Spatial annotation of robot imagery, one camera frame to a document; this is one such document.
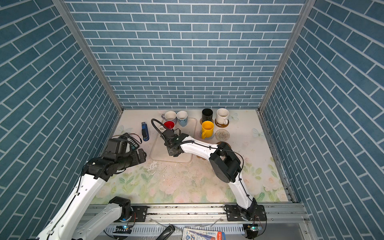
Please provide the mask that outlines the brown cork round coaster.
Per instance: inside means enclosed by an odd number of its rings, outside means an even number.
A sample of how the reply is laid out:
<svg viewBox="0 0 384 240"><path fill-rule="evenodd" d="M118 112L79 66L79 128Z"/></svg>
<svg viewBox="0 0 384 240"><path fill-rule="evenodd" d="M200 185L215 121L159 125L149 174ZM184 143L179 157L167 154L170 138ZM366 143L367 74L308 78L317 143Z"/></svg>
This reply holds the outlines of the brown cork round coaster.
<svg viewBox="0 0 384 240"><path fill-rule="evenodd" d="M220 146L220 145L224 145L224 146L227 146L228 148L232 148L227 142L217 142L217 145Z"/></svg>

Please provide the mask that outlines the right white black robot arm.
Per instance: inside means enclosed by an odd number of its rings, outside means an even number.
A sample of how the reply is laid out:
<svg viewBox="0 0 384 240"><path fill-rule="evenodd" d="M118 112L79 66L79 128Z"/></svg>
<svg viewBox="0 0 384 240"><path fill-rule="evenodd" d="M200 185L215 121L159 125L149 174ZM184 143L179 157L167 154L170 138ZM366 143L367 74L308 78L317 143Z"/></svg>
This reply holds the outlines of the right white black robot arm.
<svg viewBox="0 0 384 240"><path fill-rule="evenodd" d="M258 205L256 199L248 193L241 174L241 161L227 143L209 144L184 133L177 135L173 130L165 130L160 136L165 141L170 156L177 157L182 153L190 153L206 159L210 162L215 175L229 184L237 204L224 206L228 221L267 220L264 206Z"/></svg>

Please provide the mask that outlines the white mug grey handle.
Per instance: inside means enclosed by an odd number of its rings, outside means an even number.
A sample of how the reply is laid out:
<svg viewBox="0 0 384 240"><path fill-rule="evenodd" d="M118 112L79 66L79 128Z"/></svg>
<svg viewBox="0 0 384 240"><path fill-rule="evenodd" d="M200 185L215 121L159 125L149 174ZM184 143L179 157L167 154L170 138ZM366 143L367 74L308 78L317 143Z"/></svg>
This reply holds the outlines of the white mug grey handle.
<svg viewBox="0 0 384 240"><path fill-rule="evenodd" d="M172 121L176 124L177 123L177 113L174 111L168 111L168 112L162 114L162 119L164 121Z"/></svg>

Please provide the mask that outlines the beige serving tray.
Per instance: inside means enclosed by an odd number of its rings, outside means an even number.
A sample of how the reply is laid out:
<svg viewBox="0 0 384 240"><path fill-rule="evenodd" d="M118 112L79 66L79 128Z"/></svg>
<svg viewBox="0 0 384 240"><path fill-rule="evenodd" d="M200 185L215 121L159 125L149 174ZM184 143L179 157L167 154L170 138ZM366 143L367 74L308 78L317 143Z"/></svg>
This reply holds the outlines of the beige serving tray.
<svg viewBox="0 0 384 240"><path fill-rule="evenodd" d="M197 120L195 118L188 118L188 123L185 127L182 127L179 123L176 124L175 130L180 129L181 133L187 134L191 137L195 136L195 130L197 126ZM182 153L178 157L170 156L167 147L164 145L165 141L157 136L155 144L152 148L150 157L155 161L165 161L173 163L187 164L192 160L192 154Z"/></svg>

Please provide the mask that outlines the light blue floral mug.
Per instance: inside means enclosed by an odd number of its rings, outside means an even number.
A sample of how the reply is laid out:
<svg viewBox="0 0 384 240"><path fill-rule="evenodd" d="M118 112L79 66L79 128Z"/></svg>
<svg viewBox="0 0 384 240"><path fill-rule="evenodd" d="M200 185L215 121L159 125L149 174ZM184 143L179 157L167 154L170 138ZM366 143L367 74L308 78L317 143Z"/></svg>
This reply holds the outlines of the light blue floral mug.
<svg viewBox="0 0 384 240"><path fill-rule="evenodd" d="M188 124L188 113L186 111L177 112L177 120L181 127L185 127Z"/></svg>

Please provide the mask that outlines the yellow mug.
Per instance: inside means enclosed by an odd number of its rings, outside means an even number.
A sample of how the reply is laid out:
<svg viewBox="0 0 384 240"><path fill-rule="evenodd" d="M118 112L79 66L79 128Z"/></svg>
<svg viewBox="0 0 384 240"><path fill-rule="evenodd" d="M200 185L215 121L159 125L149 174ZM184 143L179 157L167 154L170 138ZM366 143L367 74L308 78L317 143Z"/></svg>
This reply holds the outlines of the yellow mug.
<svg viewBox="0 0 384 240"><path fill-rule="evenodd" d="M202 137L210 137L214 133L214 123L206 121L202 124Z"/></svg>

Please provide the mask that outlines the dark brown wooden coaster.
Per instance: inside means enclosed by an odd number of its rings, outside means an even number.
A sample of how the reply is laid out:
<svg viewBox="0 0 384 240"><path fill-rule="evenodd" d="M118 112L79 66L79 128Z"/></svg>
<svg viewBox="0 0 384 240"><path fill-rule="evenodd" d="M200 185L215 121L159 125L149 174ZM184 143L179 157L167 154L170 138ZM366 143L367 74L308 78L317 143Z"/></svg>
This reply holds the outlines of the dark brown wooden coaster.
<svg viewBox="0 0 384 240"><path fill-rule="evenodd" d="M226 128L228 125L229 125L229 120L226 121L226 124L220 124L217 122L217 120L215 119L215 125L219 128Z"/></svg>

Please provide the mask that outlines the red inside mug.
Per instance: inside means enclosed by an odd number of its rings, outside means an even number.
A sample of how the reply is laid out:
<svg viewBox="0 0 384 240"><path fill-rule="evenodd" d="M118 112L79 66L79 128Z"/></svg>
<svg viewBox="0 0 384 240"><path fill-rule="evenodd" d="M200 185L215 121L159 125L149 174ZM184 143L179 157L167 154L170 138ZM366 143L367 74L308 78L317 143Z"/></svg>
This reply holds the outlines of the red inside mug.
<svg viewBox="0 0 384 240"><path fill-rule="evenodd" d="M173 121L165 121L163 123L166 129L173 130L176 126L176 124Z"/></svg>

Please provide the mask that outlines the white speckled mug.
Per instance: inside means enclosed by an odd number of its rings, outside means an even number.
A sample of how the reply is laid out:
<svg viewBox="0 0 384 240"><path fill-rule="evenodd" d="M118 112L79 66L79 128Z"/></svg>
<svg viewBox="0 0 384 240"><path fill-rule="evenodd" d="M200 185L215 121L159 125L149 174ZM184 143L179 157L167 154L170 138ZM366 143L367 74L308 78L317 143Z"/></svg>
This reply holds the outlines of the white speckled mug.
<svg viewBox="0 0 384 240"><path fill-rule="evenodd" d="M220 124L226 124L226 121L228 120L229 117L229 111L224 108L220 108L217 110L217 117L216 120Z"/></svg>

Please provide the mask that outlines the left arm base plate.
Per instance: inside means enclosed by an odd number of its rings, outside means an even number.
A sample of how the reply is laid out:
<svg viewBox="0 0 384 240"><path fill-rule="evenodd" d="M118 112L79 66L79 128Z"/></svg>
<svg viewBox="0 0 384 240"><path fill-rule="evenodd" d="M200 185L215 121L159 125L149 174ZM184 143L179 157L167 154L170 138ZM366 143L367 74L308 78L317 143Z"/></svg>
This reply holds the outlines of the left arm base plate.
<svg viewBox="0 0 384 240"><path fill-rule="evenodd" d="M146 221L147 212L148 212L148 206L131 206L132 209L132 219L130 220L131 223L133 222L139 222L143 223Z"/></svg>

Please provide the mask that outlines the black mug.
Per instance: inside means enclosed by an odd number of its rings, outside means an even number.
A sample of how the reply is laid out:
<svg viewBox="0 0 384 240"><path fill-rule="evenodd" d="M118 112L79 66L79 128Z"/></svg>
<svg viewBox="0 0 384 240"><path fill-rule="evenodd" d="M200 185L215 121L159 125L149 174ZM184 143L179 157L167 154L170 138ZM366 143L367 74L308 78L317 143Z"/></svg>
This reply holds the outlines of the black mug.
<svg viewBox="0 0 384 240"><path fill-rule="evenodd" d="M202 110L202 123L206 121L213 121L213 110L211 109L203 109Z"/></svg>

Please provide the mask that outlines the blue grey woven coaster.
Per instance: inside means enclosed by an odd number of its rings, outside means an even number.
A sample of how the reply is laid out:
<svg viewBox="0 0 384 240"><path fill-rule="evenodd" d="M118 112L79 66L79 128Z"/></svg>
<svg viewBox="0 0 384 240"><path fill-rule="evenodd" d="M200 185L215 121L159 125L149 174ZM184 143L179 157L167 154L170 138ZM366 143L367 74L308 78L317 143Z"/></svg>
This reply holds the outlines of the blue grey woven coaster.
<svg viewBox="0 0 384 240"><path fill-rule="evenodd" d="M204 140L204 141L211 140L211 139L213 139L214 136L215 136L215 134L213 133L210 137L205 137L205 138L203 139L203 137L202 137L202 132L200 131L200 133L199 133L199 137L200 137L200 139L202 139L202 140Z"/></svg>

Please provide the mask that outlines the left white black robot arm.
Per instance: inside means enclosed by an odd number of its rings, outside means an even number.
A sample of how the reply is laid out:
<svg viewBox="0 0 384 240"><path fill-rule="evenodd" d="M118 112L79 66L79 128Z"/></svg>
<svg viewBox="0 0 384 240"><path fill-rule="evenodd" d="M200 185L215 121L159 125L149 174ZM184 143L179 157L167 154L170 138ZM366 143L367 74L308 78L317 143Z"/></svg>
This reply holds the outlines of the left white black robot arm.
<svg viewBox="0 0 384 240"><path fill-rule="evenodd" d="M143 164L147 153L132 148L122 138L109 139L105 152L90 159L83 167L74 190L58 213L38 234L38 240L93 240L114 221L128 222L135 216L131 201L114 197L102 212L77 228L83 214L110 177L127 168Z"/></svg>

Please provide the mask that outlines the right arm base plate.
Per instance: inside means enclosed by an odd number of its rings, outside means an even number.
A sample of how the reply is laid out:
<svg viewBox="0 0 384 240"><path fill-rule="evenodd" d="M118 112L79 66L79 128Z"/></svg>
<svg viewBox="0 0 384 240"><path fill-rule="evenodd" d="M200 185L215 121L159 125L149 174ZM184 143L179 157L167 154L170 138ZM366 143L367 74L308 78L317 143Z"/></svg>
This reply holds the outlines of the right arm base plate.
<svg viewBox="0 0 384 240"><path fill-rule="evenodd" d="M266 221L267 215L262 205L252 204L249 208L244 209L238 205L225 205L224 210L227 213L227 221Z"/></svg>

